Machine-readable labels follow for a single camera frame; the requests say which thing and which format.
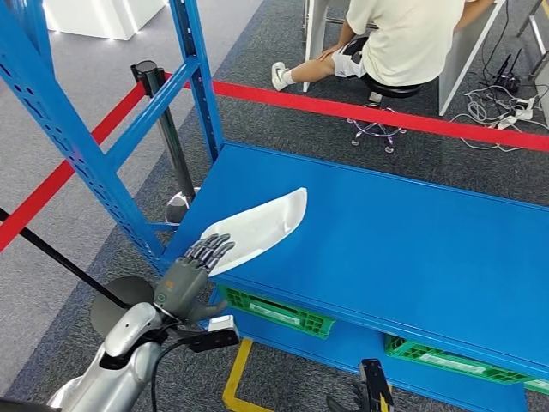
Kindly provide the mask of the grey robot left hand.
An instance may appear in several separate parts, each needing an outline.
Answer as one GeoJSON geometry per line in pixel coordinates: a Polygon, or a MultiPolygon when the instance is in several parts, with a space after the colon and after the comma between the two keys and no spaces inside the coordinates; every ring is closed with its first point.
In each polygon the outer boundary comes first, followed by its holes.
{"type": "Polygon", "coordinates": [[[155,290],[153,305],[169,318],[182,324],[195,324],[216,318],[227,306],[225,300],[204,305],[198,295],[209,275],[226,253],[235,247],[231,235],[213,234],[198,239],[176,259],[155,290]]]}

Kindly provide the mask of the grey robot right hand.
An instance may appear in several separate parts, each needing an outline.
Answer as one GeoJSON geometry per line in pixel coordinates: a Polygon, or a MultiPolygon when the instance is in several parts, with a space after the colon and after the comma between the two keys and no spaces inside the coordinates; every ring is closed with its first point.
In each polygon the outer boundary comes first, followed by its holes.
{"type": "Polygon", "coordinates": [[[333,412],[365,411],[367,407],[365,395],[364,387],[361,382],[352,381],[342,397],[326,395],[326,403],[328,410],[333,412]]]}

